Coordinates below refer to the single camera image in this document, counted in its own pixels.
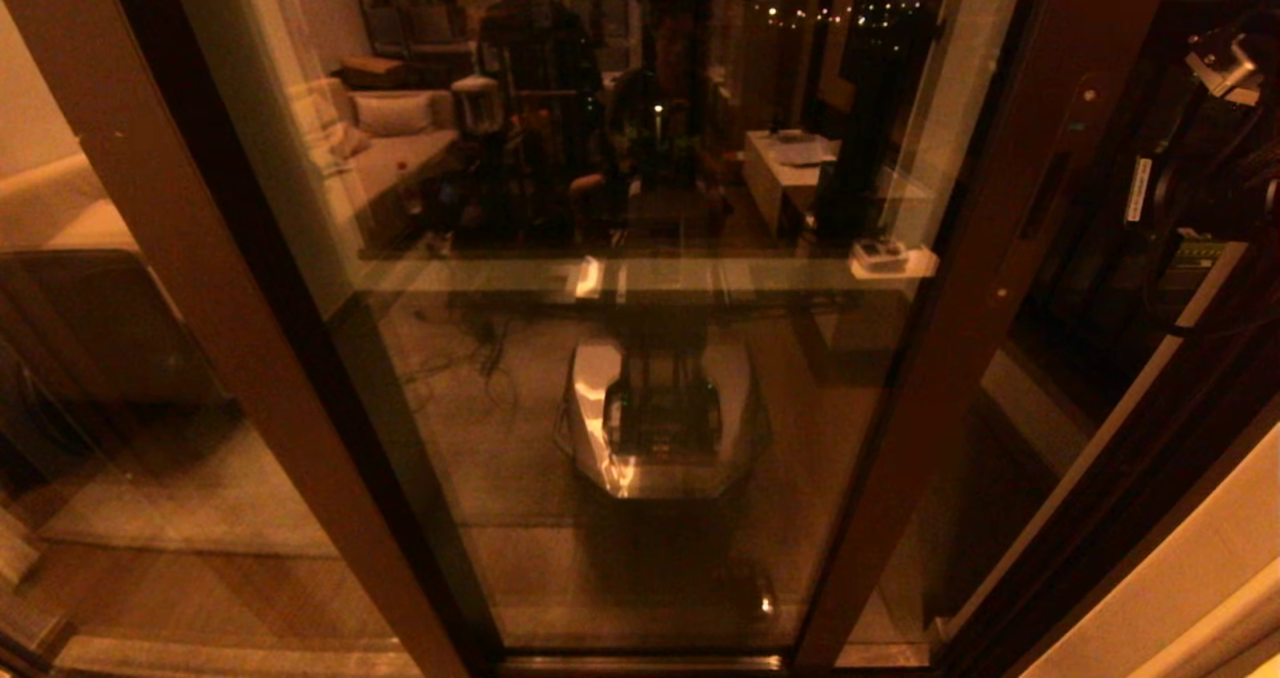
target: door frame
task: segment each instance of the door frame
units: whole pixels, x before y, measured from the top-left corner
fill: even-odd
[[[475,635],[466,610],[443,581],[440,556],[422,539],[392,464],[379,450],[369,450],[376,445],[372,421],[266,209],[182,4],[79,0],[77,12],[68,12],[65,0],[5,3],[82,136],[93,168],[219,377],[241,397],[273,453],[420,665],[458,675],[644,674],[636,673],[643,666],[634,663],[586,659],[576,665],[500,665],[492,646]],[[831,672],[928,487],[937,455],[959,440],[955,427],[1029,289],[1034,267],[1064,214],[1073,178],[1088,166],[1097,148],[1157,3],[1037,0],[1025,27],[1027,49],[1018,52],[1001,95],[988,99],[997,99],[1000,107],[969,198],[952,217],[956,233],[943,251],[936,285],[916,306],[911,335],[918,340],[897,365],[896,385],[882,400],[877,429],[860,455],[837,540],[795,651],[777,660],[727,660],[714,664],[717,670]],[[143,4],[146,20],[137,13]],[[125,22],[131,9],[132,26]],[[174,41],[175,36],[184,37]],[[1084,100],[1087,90],[1097,91],[1097,99]],[[1083,130],[1069,130],[1074,122],[1083,122]],[[1051,134],[1044,125],[1060,125],[1061,130]],[[1060,180],[1044,180],[1061,154],[1068,159],[1060,164]],[[152,171],[138,175],[137,166]],[[169,200],[156,201],[156,194]],[[1036,226],[1029,226],[1028,219]],[[1257,345],[1251,340],[1265,342],[1257,335],[1242,340],[1231,353],[1236,362],[1249,358],[1247,347]],[[1212,351],[1188,351],[1184,358],[1190,363],[1180,365],[1179,371],[1207,365],[1215,356]],[[1221,365],[1221,379],[1238,374],[1242,366]],[[1165,395],[1185,388],[1175,377],[1169,381],[1161,390]],[[956,385],[968,388],[955,390]],[[1225,423],[1248,417],[1248,406],[1221,399],[1198,404],[1178,426],[1161,423],[1161,435],[1167,436],[1162,445],[1185,445],[1178,438],[1179,426],[1192,429],[1208,414],[1196,411],[1225,412]],[[913,412],[909,406],[931,406],[931,411]],[[1132,426],[1134,435],[1147,430],[1139,420]],[[1134,475],[1126,487],[1167,493],[1165,501],[1152,501],[1143,516],[1158,523],[1171,514],[1170,496],[1192,500],[1185,496],[1194,496],[1197,481],[1203,484],[1212,476],[1215,461],[1238,453],[1239,441],[1226,444],[1216,459],[1202,455],[1202,471],[1189,469],[1183,484],[1166,482],[1148,469]],[[1188,478],[1193,478],[1192,487],[1185,485]],[[1088,507],[1088,514],[1102,524],[1121,499]],[[1115,545],[1101,555],[1124,555],[1116,546],[1148,536],[1151,530],[1143,526],[1137,518],[1112,522],[1107,530]],[[1061,540],[1062,530],[1042,537]],[[1108,568],[1107,560],[1094,558],[1094,568]],[[1030,559],[1021,565],[1032,573],[1043,568]],[[1019,592],[1028,579],[1006,577],[997,592]],[[1034,623],[1048,622],[1046,629],[1009,633],[1009,620],[1023,614],[995,599],[983,601],[979,610],[989,610],[993,619],[974,626],[989,628],[960,633],[947,665],[957,674],[970,673],[995,637],[1014,636],[993,663],[983,664],[996,673],[973,674],[1012,669],[1034,655],[1037,641],[1043,643],[1061,629],[1101,581],[1093,574],[1074,577],[1066,595]],[[705,674],[708,669],[705,661],[648,661],[650,674]]]
[[[403,494],[392,490],[398,484],[388,461],[348,450],[372,429],[335,414],[334,395],[348,403],[353,395],[343,384],[346,374],[319,372],[305,362],[291,333],[310,322],[280,322],[280,301],[293,301],[294,313],[310,306],[319,319],[311,299],[297,292],[301,276],[288,255],[268,267],[261,264],[283,240],[264,237],[259,249],[246,253],[237,242],[242,235],[224,219],[219,200],[237,194],[228,191],[242,187],[238,180],[252,183],[251,173],[225,173],[229,180],[209,180],[210,173],[201,173],[209,166],[197,166],[193,154],[209,145],[183,136],[174,123],[118,0],[74,0],[72,9],[68,0],[5,5],[215,375],[237,397],[387,623],[420,665],[443,675],[471,674],[467,660],[475,658],[467,655],[466,641],[447,631],[453,618],[430,597],[434,559],[424,558],[421,546],[406,545],[412,536],[421,542],[420,533],[397,528],[410,509]],[[269,233],[274,226],[268,215],[257,228]],[[271,274],[276,281],[262,281]],[[291,283],[294,290],[284,292]]]

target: sofa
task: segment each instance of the sofa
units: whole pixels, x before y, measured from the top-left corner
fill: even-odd
[[[55,400],[224,400],[83,154],[0,180],[0,342]]]
[[[417,226],[425,180],[456,166],[449,91],[348,91],[323,78],[288,91],[289,107],[338,230],[358,232],[362,255],[396,248]]]

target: label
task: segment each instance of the label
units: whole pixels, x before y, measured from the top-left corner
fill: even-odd
[[[1138,157],[1133,168],[1133,183],[1129,183],[1129,209],[1125,210],[1125,223],[1138,223],[1142,219],[1142,205],[1147,201],[1147,182],[1151,180],[1151,159]]]

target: wall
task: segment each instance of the wall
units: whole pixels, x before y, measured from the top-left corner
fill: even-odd
[[[320,312],[352,294],[355,255],[339,251],[323,185],[293,132],[288,86],[310,81],[314,55],[300,55],[278,0],[183,0],[236,130],[280,223]]]
[[[320,69],[330,73],[348,55],[369,55],[369,36],[360,14],[360,0],[298,0],[306,22],[307,41],[315,47]]]
[[[1280,426],[1024,678],[1190,678],[1280,623]]]
[[[49,93],[36,61],[0,3],[0,178],[79,152],[61,110]]]

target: table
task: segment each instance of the table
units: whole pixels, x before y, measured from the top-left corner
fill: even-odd
[[[769,136],[768,130],[746,132],[746,143],[742,154],[742,180],[755,200],[755,207],[760,210],[760,216],[769,226],[769,233],[777,235],[778,214],[782,210],[782,196],[786,192],[795,207],[805,212],[813,206],[814,196],[818,192],[818,166],[783,166],[773,157],[773,148],[780,145],[778,136],[800,137],[804,130],[781,130],[777,136]],[[835,159],[840,151],[840,141],[828,142],[831,157]]]

